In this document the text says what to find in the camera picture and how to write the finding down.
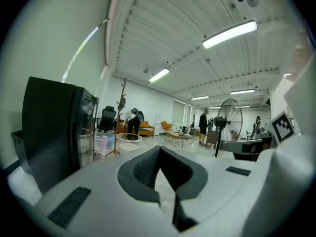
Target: coat rack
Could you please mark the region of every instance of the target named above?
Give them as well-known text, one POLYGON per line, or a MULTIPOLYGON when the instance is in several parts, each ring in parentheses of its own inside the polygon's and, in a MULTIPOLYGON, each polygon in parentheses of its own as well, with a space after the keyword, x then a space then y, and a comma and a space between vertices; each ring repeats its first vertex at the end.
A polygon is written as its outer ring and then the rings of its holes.
POLYGON ((127 78, 124 78, 124 84, 121 84, 123 86, 122 94, 120 96, 120 101, 118 103, 118 118, 117 118, 117 126, 115 128, 115 138, 114 138, 114 150, 109 152, 106 156, 110 155, 111 153, 120 154, 119 151, 117 151, 117 134, 118 134, 118 129, 119 129, 119 120, 120 120, 120 111, 125 107, 125 98, 126 94, 124 94, 125 90, 125 84, 126 84, 127 78))

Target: orange armchair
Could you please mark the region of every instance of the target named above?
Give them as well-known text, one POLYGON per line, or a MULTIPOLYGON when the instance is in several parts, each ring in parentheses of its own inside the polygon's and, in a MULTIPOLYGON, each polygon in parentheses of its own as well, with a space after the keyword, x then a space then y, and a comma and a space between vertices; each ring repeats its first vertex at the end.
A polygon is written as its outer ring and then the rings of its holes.
POLYGON ((166 121, 161 122, 162 128, 169 131, 172 128, 172 124, 168 124, 166 121))

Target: white ceiling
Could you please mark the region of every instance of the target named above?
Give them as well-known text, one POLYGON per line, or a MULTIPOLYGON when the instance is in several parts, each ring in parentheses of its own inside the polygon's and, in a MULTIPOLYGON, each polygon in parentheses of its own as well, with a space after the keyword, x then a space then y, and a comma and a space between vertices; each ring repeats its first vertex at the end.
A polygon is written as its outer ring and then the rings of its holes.
POLYGON ((115 6, 118 27, 110 54, 115 75, 200 107, 219 106, 231 91, 250 88, 256 91, 233 98, 261 106, 298 59, 293 53, 299 51, 299 27, 284 0, 259 0, 255 8, 246 0, 122 0, 115 6), (202 46, 206 37, 249 20, 257 22, 257 32, 202 46), (149 83, 164 67, 170 73, 149 83), (205 95, 210 98, 190 100, 205 95))

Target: black office chair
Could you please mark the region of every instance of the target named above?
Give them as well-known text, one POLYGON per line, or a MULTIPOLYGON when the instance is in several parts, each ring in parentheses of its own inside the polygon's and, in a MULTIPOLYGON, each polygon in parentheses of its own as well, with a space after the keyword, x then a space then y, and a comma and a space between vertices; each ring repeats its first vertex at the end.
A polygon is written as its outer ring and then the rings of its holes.
POLYGON ((250 134, 247 130, 246 130, 246 134, 247 134, 247 140, 250 138, 252 140, 253 135, 255 134, 255 131, 252 131, 252 133, 250 134))
POLYGON ((102 118, 97 128, 99 132, 103 130, 104 132, 113 130, 114 127, 114 117, 116 115, 116 111, 114 111, 114 107, 107 106, 105 109, 102 110, 102 118))

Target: standing fan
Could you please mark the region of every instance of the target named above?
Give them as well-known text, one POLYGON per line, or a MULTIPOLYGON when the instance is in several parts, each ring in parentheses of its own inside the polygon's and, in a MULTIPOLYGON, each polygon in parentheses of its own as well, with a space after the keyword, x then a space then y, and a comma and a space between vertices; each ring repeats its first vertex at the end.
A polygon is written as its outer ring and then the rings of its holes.
POLYGON ((216 136, 214 145, 217 141, 216 154, 221 144, 221 137, 224 141, 236 141, 240 136, 242 128, 242 111, 235 99, 227 99, 218 111, 217 117, 214 119, 216 125, 216 136))

